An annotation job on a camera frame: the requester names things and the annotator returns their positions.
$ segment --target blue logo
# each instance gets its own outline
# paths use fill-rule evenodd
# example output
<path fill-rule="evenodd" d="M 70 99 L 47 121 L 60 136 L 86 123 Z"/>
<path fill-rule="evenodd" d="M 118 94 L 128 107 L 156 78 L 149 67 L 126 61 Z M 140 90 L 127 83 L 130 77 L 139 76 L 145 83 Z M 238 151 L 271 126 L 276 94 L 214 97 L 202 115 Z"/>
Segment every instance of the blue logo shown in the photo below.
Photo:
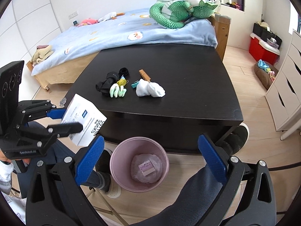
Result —
<path fill-rule="evenodd" d="M 84 113 L 82 113 L 82 117 L 85 118 L 85 116 L 86 116 L 87 113 L 88 113 L 88 112 L 85 110 Z"/>

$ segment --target stuffed animal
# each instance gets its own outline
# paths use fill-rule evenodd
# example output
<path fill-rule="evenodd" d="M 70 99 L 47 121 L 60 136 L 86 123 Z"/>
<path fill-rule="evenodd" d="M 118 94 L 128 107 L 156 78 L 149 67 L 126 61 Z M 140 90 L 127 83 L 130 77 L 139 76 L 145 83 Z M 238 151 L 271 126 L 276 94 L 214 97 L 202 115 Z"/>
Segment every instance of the stuffed animal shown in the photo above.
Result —
<path fill-rule="evenodd" d="M 98 23 L 98 21 L 96 19 L 84 19 L 77 27 L 83 26 L 83 25 L 94 25 Z"/>
<path fill-rule="evenodd" d="M 117 16 L 121 16 L 121 15 L 125 15 L 125 13 L 116 13 L 116 12 L 108 13 L 107 15 L 100 18 L 98 22 L 105 22 L 110 19 L 117 19 Z"/>
<path fill-rule="evenodd" d="M 211 0 L 157 0 L 150 8 L 150 17 L 164 28 L 177 29 L 190 17 L 209 18 L 217 6 Z"/>

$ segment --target white socks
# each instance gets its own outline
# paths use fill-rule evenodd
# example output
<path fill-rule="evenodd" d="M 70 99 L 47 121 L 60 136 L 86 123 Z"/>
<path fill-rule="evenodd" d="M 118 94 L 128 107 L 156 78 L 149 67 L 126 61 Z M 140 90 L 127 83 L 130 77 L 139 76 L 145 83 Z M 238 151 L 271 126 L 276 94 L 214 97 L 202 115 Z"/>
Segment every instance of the white socks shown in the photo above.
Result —
<path fill-rule="evenodd" d="M 152 97 L 163 97 L 165 95 L 165 90 L 158 83 L 140 79 L 136 87 L 136 94 L 138 97 L 147 95 L 151 95 Z"/>

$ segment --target white cardboard package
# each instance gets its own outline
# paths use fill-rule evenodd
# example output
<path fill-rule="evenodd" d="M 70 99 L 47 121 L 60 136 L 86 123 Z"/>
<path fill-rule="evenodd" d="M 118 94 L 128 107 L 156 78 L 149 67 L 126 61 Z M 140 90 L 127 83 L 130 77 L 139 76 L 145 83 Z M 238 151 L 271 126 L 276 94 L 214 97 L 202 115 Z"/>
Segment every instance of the white cardboard package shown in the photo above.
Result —
<path fill-rule="evenodd" d="M 81 123 L 83 130 L 80 133 L 70 134 L 69 137 L 77 146 L 88 146 L 105 121 L 106 117 L 92 102 L 75 94 L 61 123 Z"/>

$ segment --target blue blanket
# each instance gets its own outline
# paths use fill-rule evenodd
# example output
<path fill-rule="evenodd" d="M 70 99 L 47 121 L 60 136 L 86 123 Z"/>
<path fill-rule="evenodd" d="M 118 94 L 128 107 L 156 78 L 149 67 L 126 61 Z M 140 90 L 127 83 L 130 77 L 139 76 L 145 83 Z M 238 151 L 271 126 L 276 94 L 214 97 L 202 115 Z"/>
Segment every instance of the blue blanket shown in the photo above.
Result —
<path fill-rule="evenodd" d="M 214 28 L 208 20 L 192 19 L 181 29 L 164 29 L 149 17 L 149 8 L 144 8 L 94 25 L 70 27 L 49 42 L 55 52 L 36 65 L 32 75 L 103 49 L 152 43 L 217 46 Z"/>

